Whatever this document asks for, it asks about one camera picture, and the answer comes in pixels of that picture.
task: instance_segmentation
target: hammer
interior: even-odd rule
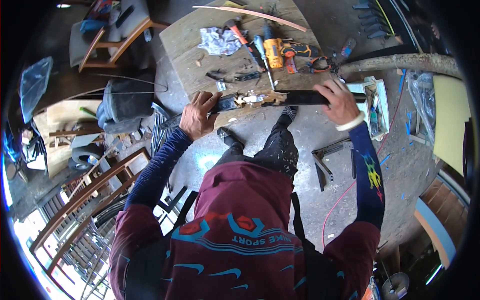
[[[236,19],[230,19],[228,21],[226,21],[224,24],[223,24],[223,28],[225,27],[228,27],[231,31],[233,31],[233,34],[239,39],[239,41],[242,43],[242,45],[247,49],[248,53],[250,54],[250,56],[252,57],[253,61],[255,62],[255,64],[257,65],[257,70],[258,72],[260,73],[263,73],[266,71],[266,69],[264,67],[262,67],[261,63],[260,63],[260,59],[257,58],[254,54],[253,54],[253,50],[250,46],[248,46],[248,42],[247,42],[247,39],[243,37],[243,35],[241,34],[239,28],[237,27],[237,25],[235,24],[235,21],[238,20],[239,18],[237,17]]]

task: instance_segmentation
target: white wristband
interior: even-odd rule
[[[348,122],[347,124],[343,124],[343,125],[338,125],[336,126],[335,128],[338,130],[338,131],[346,131],[346,130],[350,130],[352,128],[355,128],[357,127],[358,125],[360,125],[362,122],[363,122],[363,118],[365,117],[365,113],[363,111],[360,111],[360,114],[355,118],[353,119],[352,121]]]

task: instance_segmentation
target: crumpled cloth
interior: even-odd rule
[[[202,43],[198,45],[198,48],[207,50],[209,55],[232,55],[241,48],[240,41],[230,29],[225,30],[222,34],[219,32],[220,28],[217,27],[201,28]],[[245,35],[248,30],[240,32]]]

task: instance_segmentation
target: blue long sleeve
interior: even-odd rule
[[[153,210],[178,159],[191,144],[192,140],[176,128],[138,177],[123,210],[132,204],[144,204]]]
[[[380,230],[385,211],[384,183],[375,148],[370,140],[367,123],[350,132],[357,165],[357,218],[372,223]]]

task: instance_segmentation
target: red cable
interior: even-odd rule
[[[403,76],[403,82],[402,82],[402,87],[404,86],[404,83],[405,83],[405,76]],[[395,109],[395,113],[393,114],[393,118],[392,118],[392,121],[390,122],[390,129],[392,128],[392,124],[393,122],[395,121],[395,117],[396,117],[396,113],[398,112],[398,108],[400,107],[400,100],[402,99],[402,94],[403,94],[403,88],[402,90],[400,91],[400,97],[398,97],[398,104],[396,106],[396,109]],[[382,142],[382,144],[380,145],[380,148],[378,149],[377,151],[377,155],[380,153],[380,151],[382,150],[382,148],[384,147],[384,144],[387,140],[387,137],[388,137],[388,134],[385,136],[384,138],[384,141]],[[340,200],[342,200],[343,196],[345,196],[345,194],[350,191],[350,189],[353,187],[353,185],[357,182],[357,180],[353,181],[352,185],[350,185],[348,187],[348,189],[340,196],[340,198],[335,202],[335,204],[333,205],[332,209],[330,209],[330,211],[328,212],[327,216],[325,217],[325,221],[324,221],[324,225],[322,226],[322,246],[324,247],[325,249],[325,224],[327,223],[327,219],[328,217],[330,216],[330,214],[332,213],[333,209],[335,208],[335,206],[340,202]]]

